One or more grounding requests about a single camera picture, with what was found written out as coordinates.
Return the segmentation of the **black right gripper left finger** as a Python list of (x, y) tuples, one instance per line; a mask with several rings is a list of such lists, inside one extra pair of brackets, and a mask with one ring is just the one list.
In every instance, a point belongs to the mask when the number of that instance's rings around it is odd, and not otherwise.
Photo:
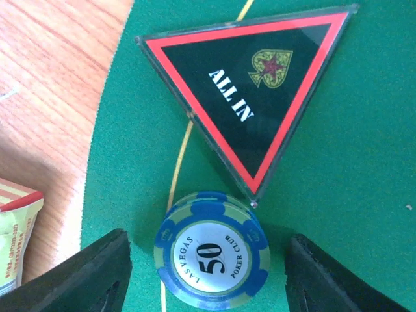
[(127, 232), (115, 229), (1, 297), (1, 311), (121, 311), (131, 277)]

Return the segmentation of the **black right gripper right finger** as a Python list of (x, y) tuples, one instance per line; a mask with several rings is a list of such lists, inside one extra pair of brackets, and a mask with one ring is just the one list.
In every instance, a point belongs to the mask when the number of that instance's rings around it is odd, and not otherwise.
[(290, 311), (407, 311), (302, 234), (289, 241), (285, 274)]

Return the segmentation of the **red playing card deck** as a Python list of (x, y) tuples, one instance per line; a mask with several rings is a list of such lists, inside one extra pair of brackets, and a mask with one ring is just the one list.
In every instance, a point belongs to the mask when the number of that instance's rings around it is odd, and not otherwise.
[(1, 295), (21, 285), (24, 254), (44, 195), (1, 180)]

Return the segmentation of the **blue 50 chips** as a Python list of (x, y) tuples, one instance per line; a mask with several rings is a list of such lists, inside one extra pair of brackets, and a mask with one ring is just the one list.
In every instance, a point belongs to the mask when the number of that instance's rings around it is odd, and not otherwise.
[(176, 298), (211, 311), (249, 302), (270, 269), (269, 243), (257, 217), (218, 191), (195, 192), (174, 203), (155, 236), (153, 258)]

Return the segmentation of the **black triangular all-in button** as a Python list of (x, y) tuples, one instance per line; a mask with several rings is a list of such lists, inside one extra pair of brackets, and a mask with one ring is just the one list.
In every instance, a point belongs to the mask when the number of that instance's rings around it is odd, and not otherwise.
[(357, 4), (136, 38), (256, 206)]

